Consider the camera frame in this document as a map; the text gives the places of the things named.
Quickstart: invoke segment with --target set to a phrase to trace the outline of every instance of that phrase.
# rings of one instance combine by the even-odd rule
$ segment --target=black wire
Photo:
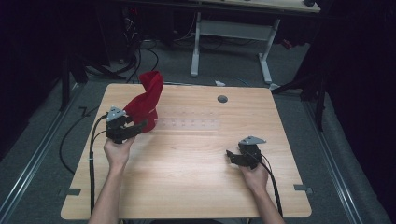
[[[151,69],[151,71],[154,71],[154,69],[155,69],[155,68],[157,67],[157,65],[158,65],[158,61],[160,60],[159,57],[158,57],[158,54],[157,54],[156,52],[154,52],[153,50],[151,50],[151,49],[145,49],[145,50],[148,50],[148,51],[150,51],[151,53],[153,53],[153,54],[155,55],[155,58],[157,59],[157,62],[155,63],[154,67],[152,67],[152,69]]]
[[[189,37],[186,37],[186,38],[184,38],[184,39],[174,40],[174,44],[179,45],[179,46],[182,46],[182,47],[189,47],[189,46],[192,46],[192,45],[195,43],[194,40],[189,41],[189,39],[191,39],[192,37],[194,37],[194,35],[189,36]],[[180,44],[180,43],[178,43],[178,42],[189,42],[189,44]]]
[[[258,40],[249,39],[245,43],[238,43],[238,42],[232,41],[230,39],[225,39],[224,40],[224,43],[226,43],[226,44],[237,45],[237,46],[246,46],[246,45],[249,45],[249,44],[254,44],[256,42],[258,42]]]
[[[272,169],[269,169],[262,161],[257,160],[253,155],[251,155],[249,152],[245,151],[251,158],[253,158],[254,160],[256,160],[257,162],[259,162],[264,168],[265,170],[267,170],[268,174],[271,177],[271,180],[273,182],[273,186],[274,186],[274,194],[275,194],[275,199],[276,199],[276,205],[277,205],[277,211],[279,212],[279,214],[283,217],[283,211],[282,211],[282,204],[280,203],[280,197],[279,197],[279,192],[277,190],[277,185],[276,185],[276,181],[275,181],[275,177],[272,173]],[[268,162],[269,167],[271,167],[270,162],[265,158],[265,160]]]
[[[191,22],[191,26],[190,26],[189,31],[187,31],[187,33],[186,33],[185,35],[183,35],[181,38],[174,39],[174,40],[173,40],[174,43],[177,44],[177,41],[185,40],[185,39],[188,39],[188,38],[191,38],[191,37],[195,36],[195,35],[191,35],[191,31],[192,31],[192,29],[194,28],[194,24],[196,23],[196,22],[195,22],[196,19],[197,19],[197,13],[195,12],[195,13],[194,13],[194,17],[192,18],[192,22]]]
[[[92,135],[91,135],[91,143],[90,143],[90,155],[89,155],[89,160],[90,160],[90,181],[91,181],[91,213],[93,211],[93,208],[95,207],[95,171],[93,167],[93,143],[95,141],[95,132],[96,132],[96,127],[98,126],[99,122],[102,119],[105,119],[107,115],[103,115],[100,117],[95,124],[93,125],[92,129]]]
[[[103,73],[100,73],[100,72],[96,72],[96,71],[91,70],[91,69],[88,68],[87,66],[84,66],[84,70],[85,70],[86,73],[91,74],[91,75],[94,75],[94,76],[97,76],[97,77],[100,77],[100,76],[103,76],[103,75],[104,75]]]
[[[247,85],[247,86],[249,86],[249,87],[252,87],[250,84],[248,84],[248,82],[246,82],[246,81],[245,81],[244,79],[242,79],[242,78],[235,77],[235,79],[237,79],[237,80],[243,82],[245,85]]]
[[[202,49],[215,50],[215,49],[218,49],[218,48],[220,48],[220,47],[222,46],[223,41],[224,41],[224,38],[221,38],[219,44],[218,44],[217,46],[215,46],[214,48],[211,48],[211,49],[210,49],[210,48],[205,48],[205,47],[203,47],[201,44],[200,44],[200,47],[201,47]]]
[[[93,138],[93,141],[94,140],[96,140],[96,138],[101,134],[101,133],[105,133],[106,131],[101,131],[101,132],[99,132],[94,138]]]
[[[66,162],[64,162],[64,156],[63,156],[63,146],[64,146],[64,141],[67,137],[67,135],[69,135],[71,133],[71,131],[84,119],[87,118],[91,112],[93,112],[94,110],[96,110],[97,108],[99,108],[99,106],[95,107],[94,109],[88,111],[88,113],[86,113],[84,116],[82,116],[80,119],[78,119],[70,128],[69,130],[67,130],[66,134],[64,135],[64,138],[62,139],[61,144],[59,145],[59,159],[61,160],[61,163],[64,165],[64,168],[66,168],[66,170],[68,170],[72,175],[75,174],[75,171],[73,171],[67,164]]]
[[[137,67],[136,67],[136,69],[134,70],[134,72],[128,77],[128,79],[126,80],[126,83],[128,83],[129,81],[131,81],[131,78],[132,78],[132,77],[134,78],[134,76],[135,76],[136,73],[137,73],[137,70],[138,70],[139,67],[140,67],[140,63],[141,63],[141,61],[142,61],[142,53],[141,53],[141,51],[140,51],[140,48],[138,49],[138,55],[139,55],[139,62],[137,63]]]

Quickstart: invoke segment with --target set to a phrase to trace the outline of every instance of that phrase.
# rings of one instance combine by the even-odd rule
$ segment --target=desk leg
[[[195,47],[194,47],[194,53],[192,54],[192,63],[191,63],[192,77],[198,77],[200,34],[201,34],[201,12],[197,12],[197,22],[195,29]]]
[[[279,23],[280,23],[280,19],[275,20],[274,25],[271,28],[271,32],[269,34],[264,53],[259,54],[260,64],[262,66],[262,75],[264,76],[264,81],[267,84],[272,83],[270,70],[268,69],[268,64],[267,64],[267,57],[270,52],[271,46],[274,42],[274,38],[275,38],[277,27],[279,26]]]

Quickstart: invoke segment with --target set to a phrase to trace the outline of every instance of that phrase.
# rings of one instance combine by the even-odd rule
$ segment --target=circular hole
[[[227,96],[225,96],[225,95],[220,95],[220,96],[218,96],[218,101],[219,101],[220,103],[224,104],[224,103],[227,103],[228,98],[227,98]]]

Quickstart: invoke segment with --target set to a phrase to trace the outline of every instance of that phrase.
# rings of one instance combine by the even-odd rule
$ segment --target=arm
[[[259,209],[263,223],[285,223],[267,192],[268,172],[258,165],[254,170],[248,167],[239,167],[244,174],[247,186],[251,190]]]
[[[123,144],[115,144],[111,139],[106,140],[104,149],[110,168],[88,223],[118,222],[122,175],[133,142],[134,138],[126,140]]]

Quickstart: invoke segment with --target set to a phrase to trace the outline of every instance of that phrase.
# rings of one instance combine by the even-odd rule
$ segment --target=red towel
[[[139,80],[146,92],[136,96],[124,110],[132,117],[134,124],[145,119],[148,121],[148,125],[143,128],[143,133],[146,133],[155,127],[155,120],[158,119],[155,107],[163,90],[163,76],[158,71],[152,71],[140,75]]]

